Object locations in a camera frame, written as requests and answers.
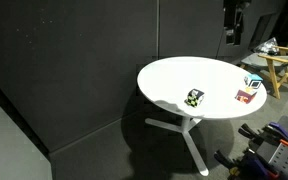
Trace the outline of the black green checkered block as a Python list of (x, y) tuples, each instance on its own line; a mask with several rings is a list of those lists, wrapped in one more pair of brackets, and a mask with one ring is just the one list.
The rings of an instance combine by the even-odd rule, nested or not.
[(205, 93), (198, 89), (192, 89), (188, 95), (185, 103), (191, 107), (197, 107), (201, 104), (204, 99)]

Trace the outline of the blue white number block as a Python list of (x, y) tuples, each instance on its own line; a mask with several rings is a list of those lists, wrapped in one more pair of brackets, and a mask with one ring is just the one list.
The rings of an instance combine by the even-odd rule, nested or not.
[(263, 79), (257, 74), (248, 74), (244, 77), (245, 84), (253, 89), (258, 89), (262, 81)]

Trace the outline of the round white table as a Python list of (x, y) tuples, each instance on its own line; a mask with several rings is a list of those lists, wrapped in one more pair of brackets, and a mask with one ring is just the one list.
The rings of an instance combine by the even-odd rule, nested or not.
[[(233, 64), (192, 56), (179, 56), (154, 61), (141, 69), (137, 84), (143, 95), (156, 106), (182, 117), (177, 126), (147, 118), (146, 123), (183, 135), (200, 174), (206, 167), (189, 131), (202, 120), (225, 120), (243, 117), (259, 110), (267, 99), (266, 88), (260, 86), (254, 99), (245, 104), (235, 99), (245, 88), (248, 72)], [(198, 89), (205, 93), (197, 107), (185, 103), (188, 93)]]

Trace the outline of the purple black clamp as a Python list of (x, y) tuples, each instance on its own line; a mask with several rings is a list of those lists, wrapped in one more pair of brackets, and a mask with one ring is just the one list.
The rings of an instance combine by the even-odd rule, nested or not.
[(239, 159), (229, 159), (220, 150), (214, 153), (214, 158), (228, 169), (227, 180), (278, 180), (280, 173), (252, 151), (246, 151)]

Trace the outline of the silver plastic bag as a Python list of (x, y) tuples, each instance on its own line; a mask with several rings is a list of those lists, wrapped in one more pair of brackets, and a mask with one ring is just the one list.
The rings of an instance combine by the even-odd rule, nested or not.
[(279, 49), (277, 48), (278, 43), (276, 41), (276, 38), (273, 37), (257, 47), (253, 49), (255, 53), (262, 53), (262, 54), (268, 54), (268, 55), (277, 55), (279, 53)]

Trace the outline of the purple orange clamp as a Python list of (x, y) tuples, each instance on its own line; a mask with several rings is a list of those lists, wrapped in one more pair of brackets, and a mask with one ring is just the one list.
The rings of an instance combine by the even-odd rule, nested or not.
[(288, 146), (288, 132), (280, 124), (270, 122), (263, 128), (263, 130), (272, 134), (278, 142)]

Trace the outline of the black perforated cart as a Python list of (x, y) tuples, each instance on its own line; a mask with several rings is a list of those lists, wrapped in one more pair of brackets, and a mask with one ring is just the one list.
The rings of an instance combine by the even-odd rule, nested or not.
[[(288, 116), (282, 116), (276, 123), (288, 132)], [(264, 131), (263, 128), (258, 133), (251, 132), (250, 147), (247, 151), (257, 153), (272, 165), (280, 173), (278, 180), (288, 180), (288, 146), (278, 142), (272, 134)]]

